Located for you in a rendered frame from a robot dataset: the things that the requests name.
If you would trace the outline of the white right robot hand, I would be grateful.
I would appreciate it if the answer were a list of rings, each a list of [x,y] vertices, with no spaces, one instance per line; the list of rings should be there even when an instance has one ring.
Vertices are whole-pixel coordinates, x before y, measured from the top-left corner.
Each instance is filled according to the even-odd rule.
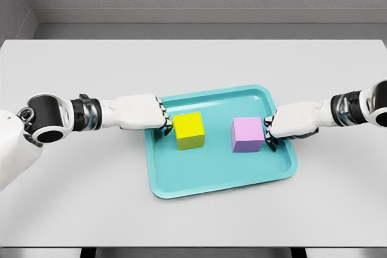
[[[283,105],[271,116],[265,117],[265,142],[275,152],[279,140],[304,139],[319,132],[313,114],[316,102]]]

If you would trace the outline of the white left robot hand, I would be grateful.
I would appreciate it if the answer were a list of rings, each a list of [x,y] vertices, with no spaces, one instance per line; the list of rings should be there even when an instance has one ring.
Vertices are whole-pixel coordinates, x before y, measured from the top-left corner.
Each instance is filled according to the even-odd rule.
[[[168,135],[173,129],[173,122],[167,114],[161,99],[153,94],[140,94],[119,97],[117,100],[119,127],[129,131],[145,129],[164,129]]]

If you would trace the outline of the pink cube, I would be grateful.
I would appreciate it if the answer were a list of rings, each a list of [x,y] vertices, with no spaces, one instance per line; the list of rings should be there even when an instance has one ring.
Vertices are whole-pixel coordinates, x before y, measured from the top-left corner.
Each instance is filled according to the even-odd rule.
[[[264,144],[260,117],[235,117],[231,127],[232,152],[259,152]]]

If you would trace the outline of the yellow cube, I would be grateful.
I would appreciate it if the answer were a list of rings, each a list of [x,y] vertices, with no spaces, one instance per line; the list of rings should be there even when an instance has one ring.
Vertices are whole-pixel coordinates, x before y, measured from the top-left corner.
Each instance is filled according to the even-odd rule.
[[[178,150],[204,146],[205,131],[199,112],[175,115],[173,122]]]

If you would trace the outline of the teal plastic tray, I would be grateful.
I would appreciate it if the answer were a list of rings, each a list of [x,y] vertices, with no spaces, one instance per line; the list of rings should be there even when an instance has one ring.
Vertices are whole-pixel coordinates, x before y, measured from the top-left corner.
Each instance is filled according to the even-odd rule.
[[[231,189],[293,176],[298,169],[290,141],[279,141],[273,152],[234,153],[231,127],[235,117],[272,115],[276,109],[269,91],[260,85],[172,95],[162,98],[168,114],[200,112],[204,146],[178,150],[173,132],[145,131],[149,185],[163,199]]]

